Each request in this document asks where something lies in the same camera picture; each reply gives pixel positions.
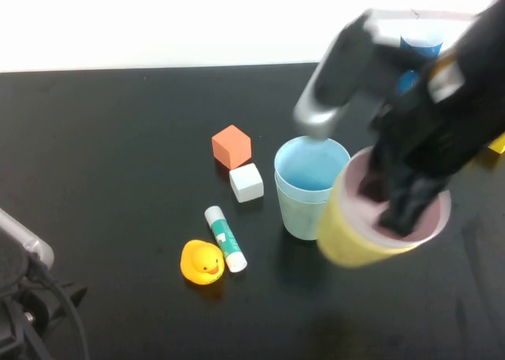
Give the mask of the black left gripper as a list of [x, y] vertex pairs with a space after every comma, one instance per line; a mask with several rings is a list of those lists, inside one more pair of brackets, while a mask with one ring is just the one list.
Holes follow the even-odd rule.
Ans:
[[77, 308], [87, 288], [64, 282], [58, 290], [8, 276], [1, 276], [1, 358], [52, 359], [46, 337], [64, 319], [73, 324], [77, 335], [77, 358], [88, 357], [84, 329], [76, 311], [68, 315], [66, 303]]

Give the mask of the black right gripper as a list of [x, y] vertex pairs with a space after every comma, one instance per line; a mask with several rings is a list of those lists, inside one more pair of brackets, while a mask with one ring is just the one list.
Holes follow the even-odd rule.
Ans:
[[388, 207], [379, 225], [410, 234], [449, 179], [489, 143], [489, 118], [472, 103], [436, 109], [406, 93], [370, 122], [377, 138], [369, 169], [380, 174]]

